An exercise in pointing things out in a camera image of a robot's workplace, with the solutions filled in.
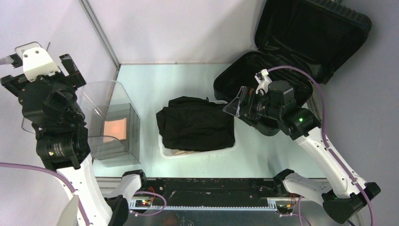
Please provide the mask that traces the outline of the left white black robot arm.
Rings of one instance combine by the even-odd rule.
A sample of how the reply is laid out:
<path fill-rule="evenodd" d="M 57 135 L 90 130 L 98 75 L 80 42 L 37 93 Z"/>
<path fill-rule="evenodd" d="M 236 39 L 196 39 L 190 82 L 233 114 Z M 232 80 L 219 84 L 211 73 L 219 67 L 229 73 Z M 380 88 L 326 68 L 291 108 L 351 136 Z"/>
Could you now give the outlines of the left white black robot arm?
<path fill-rule="evenodd" d="M 22 115 L 32 123 L 41 172 L 55 176 L 70 197 L 71 214 L 63 218 L 82 226 L 121 226 L 129 215 L 128 201 L 143 196 L 149 184 L 142 173 L 127 173 L 113 192 L 103 196 L 92 168 L 85 115 L 76 91 L 86 81 L 68 54 L 60 56 L 63 73 L 45 51 L 13 54 L 18 76 L 1 78 L 1 85 L 18 98 Z"/>

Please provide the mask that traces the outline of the clear acrylic bin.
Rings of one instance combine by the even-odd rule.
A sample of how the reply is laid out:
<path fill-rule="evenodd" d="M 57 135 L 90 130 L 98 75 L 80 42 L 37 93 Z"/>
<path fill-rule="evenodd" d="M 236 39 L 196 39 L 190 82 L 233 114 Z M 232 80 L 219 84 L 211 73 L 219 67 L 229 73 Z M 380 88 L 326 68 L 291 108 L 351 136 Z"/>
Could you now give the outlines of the clear acrylic bin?
<path fill-rule="evenodd" d="M 139 164 L 140 116 L 118 81 L 91 82 L 76 92 L 94 160 L 105 167 Z"/>

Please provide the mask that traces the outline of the beige cloth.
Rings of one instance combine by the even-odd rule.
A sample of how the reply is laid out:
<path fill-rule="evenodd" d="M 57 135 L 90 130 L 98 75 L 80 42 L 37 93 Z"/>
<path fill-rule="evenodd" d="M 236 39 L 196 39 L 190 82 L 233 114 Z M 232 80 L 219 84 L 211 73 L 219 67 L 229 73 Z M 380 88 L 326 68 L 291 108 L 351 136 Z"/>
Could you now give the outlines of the beige cloth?
<path fill-rule="evenodd" d="M 183 150 L 173 150 L 172 152 L 173 156 L 199 153 L 197 151 L 183 151 Z"/>

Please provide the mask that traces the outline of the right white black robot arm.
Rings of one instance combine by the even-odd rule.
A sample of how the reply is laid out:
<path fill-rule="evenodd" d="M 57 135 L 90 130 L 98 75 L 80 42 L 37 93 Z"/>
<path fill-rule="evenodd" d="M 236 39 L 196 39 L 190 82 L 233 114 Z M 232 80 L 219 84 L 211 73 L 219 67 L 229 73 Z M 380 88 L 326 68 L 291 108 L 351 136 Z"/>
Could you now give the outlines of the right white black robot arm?
<path fill-rule="evenodd" d="M 279 129 L 310 155 L 327 179 L 322 183 L 286 169 L 274 177 L 276 195 L 301 195 L 321 205 L 335 222 L 343 224 L 380 193 L 377 183 L 360 177 L 323 137 L 321 122 L 309 109 L 297 104 L 288 82 L 273 81 L 267 91 L 259 92 L 243 86 L 223 111 L 241 119 L 275 120 Z"/>

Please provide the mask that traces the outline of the black ribbed hard-shell suitcase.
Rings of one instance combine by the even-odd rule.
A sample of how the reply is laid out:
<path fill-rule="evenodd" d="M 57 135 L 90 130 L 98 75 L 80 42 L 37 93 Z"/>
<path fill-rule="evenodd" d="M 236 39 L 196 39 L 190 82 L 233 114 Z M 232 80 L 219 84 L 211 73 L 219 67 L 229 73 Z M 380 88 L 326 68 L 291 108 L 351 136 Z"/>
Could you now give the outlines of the black ribbed hard-shell suitcase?
<path fill-rule="evenodd" d="M 300 107 L 366 42 L 371 19 L 331 0 L 268 0 L 255 32 L 256 51 L 241 56 L 214 81 L 217 100 L 231 102 L 242 86 L 256 90 L 255 74 L 267 69 L 286 81 Z M 265 136 L 281 130 L 275 120 L 241 119 Z"/>

